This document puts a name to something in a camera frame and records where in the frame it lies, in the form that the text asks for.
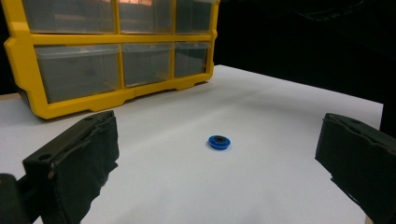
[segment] blue ring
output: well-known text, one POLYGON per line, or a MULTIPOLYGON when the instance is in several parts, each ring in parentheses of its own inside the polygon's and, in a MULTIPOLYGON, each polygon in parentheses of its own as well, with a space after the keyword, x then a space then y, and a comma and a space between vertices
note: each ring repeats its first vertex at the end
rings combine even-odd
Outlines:
POLYGON ((224 150, 231 144, 231 141, 227 137, 213 135, 209 137, 209 144, 217 150, 224 150))

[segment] blue round object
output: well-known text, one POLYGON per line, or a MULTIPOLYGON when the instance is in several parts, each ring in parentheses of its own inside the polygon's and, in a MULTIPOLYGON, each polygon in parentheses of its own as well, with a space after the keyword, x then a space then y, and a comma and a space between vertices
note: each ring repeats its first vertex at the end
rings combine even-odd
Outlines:
POLYGON ((217 150, 224 150, 231 144, 231 141, 227 137, 221 135, 213 135, 209 137, 209 144, 217 150))

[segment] small blue disc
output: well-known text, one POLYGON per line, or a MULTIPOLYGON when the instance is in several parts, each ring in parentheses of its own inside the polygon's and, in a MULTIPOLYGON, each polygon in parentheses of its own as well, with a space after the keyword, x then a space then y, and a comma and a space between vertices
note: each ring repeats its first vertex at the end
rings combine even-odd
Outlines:
POLYGON ((224 150, 231 144, 231 141, 227 137, 221 135, 213 135, 209 137, 209 144, 217 150, 224 150))

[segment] plastic drawer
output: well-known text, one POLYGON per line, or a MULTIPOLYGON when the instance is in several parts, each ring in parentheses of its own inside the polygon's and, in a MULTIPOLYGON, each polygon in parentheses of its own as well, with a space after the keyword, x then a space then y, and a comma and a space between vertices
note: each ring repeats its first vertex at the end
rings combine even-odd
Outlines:
POLYGON ((170 77, 173 44, 123 44, 123 74, 126 87, 165 81, 170 77))
POLYGON ((49 103, 117 90, 119 45, 35 48, 49 103))
POLYGON ((208 34, 213 0, 177 0, 177 33, 208 34))
POLYGON ((209 48, 210 43, 205 42, 176 42, 175 77, 203 73, 209 48))
POLYGON ((119 0, 122 34, 171 34, 171 0, 119 0))
POLYGON ((114 33, 110 1, 23 0, 33 33, 114 33))

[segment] black background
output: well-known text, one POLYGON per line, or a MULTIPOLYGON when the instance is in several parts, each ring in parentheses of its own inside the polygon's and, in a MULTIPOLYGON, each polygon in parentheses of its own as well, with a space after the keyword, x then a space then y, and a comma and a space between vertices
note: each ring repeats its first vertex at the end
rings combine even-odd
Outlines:
MULTIPOLYGON (((8 36, 4 14, 1 42, 8 36)), ((380 131, 396 137, 393 118, 395 61, 297 14, 264 16, 249 2, 220 3, 214 62, 338 91, 384 104, 380 131)), ((16 92, 4 48, 0 50, 0 94, 16 92)))

